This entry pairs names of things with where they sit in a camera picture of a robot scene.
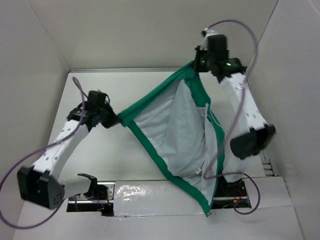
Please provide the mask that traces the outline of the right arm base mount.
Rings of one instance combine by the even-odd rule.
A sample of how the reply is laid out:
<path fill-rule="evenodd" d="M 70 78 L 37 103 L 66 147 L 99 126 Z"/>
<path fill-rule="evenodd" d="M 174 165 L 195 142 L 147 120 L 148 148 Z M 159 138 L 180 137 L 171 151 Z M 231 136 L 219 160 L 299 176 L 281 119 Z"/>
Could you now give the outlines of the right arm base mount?
<path fill-rule="evenodd" d="M 211 209 L 232 209 L 236 203 L 236 208 L 251 208 L 245 182 L 238 180 L 228 183 L 223 177 L 220 178 Z"/>

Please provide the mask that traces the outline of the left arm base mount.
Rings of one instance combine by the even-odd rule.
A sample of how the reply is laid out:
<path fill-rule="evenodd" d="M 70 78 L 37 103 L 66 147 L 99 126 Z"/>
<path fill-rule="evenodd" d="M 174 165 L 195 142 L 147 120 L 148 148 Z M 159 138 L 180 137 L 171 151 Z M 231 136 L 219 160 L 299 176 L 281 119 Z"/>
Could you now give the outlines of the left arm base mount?
<path fill-rule="evenodd" d="M 67 201 L 67 213 L 100 213 L 105 217 L 114 216 L 115 182 L 99 181 L 93 196 L 83 193 L 70 197 Z"/>

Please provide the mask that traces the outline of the green jacket white lining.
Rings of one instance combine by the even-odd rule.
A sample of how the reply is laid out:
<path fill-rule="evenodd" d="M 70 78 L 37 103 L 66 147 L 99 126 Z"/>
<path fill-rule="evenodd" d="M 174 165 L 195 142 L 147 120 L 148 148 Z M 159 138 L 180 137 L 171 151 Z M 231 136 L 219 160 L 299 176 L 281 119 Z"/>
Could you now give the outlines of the green jacket white lining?
<path fill-rule="evenodd" d="M 164 177 L 194 198 L 209 215 L 224 169 L 218 153 L 225 133 L 211 110 L 200 76 L 188 63 L 119 117 Z"/>

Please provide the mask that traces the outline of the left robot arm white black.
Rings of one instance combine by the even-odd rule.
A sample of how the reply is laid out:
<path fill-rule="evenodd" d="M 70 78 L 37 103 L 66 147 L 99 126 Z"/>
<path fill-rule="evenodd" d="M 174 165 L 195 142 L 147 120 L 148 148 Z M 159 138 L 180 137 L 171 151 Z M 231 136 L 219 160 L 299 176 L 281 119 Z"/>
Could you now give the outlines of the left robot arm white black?
<path fill-rule="evenodd" d="M 50 210 L 75 195 L 83 195 L 88 200 L 97 197 L 99 187 L 95 176 L 79 173 L 77 179 L 68 181 L 59 181 L 59 177 L 78 144 L 94 127 L 102 125 L 108 129 L 120 122 L 108 95 L 91 90 L 87 100 L 69 112 L 53 145 L 30 167 L 22 166 L 18 170 L 20 197 Z"/>

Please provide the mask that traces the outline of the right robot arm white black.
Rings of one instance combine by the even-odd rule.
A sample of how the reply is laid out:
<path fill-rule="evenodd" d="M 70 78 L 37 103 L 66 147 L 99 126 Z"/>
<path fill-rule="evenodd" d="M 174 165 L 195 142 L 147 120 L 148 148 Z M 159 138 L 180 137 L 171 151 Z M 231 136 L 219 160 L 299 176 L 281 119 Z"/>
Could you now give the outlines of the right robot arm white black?
<path fill-rule="evenodd" d="M 274 125 L 267 123 L 260 113 L 245 78 L 247 68 L 238 58 L 229 56 L 227 37 L 213 30 L 202 31 L 203 40 L 198 45 L 193 63 L 197 73 L 210 72 L 229 97 L 234 112 L 239 114 L 236 133 L 227 141 L 230 159 L 222 172 L 224 180 L 218 184 L 223 196 L 236 189 L 235 182 L 242 178 L 247 168 L 247 158 L 257 156 L 276 133 Z"/>

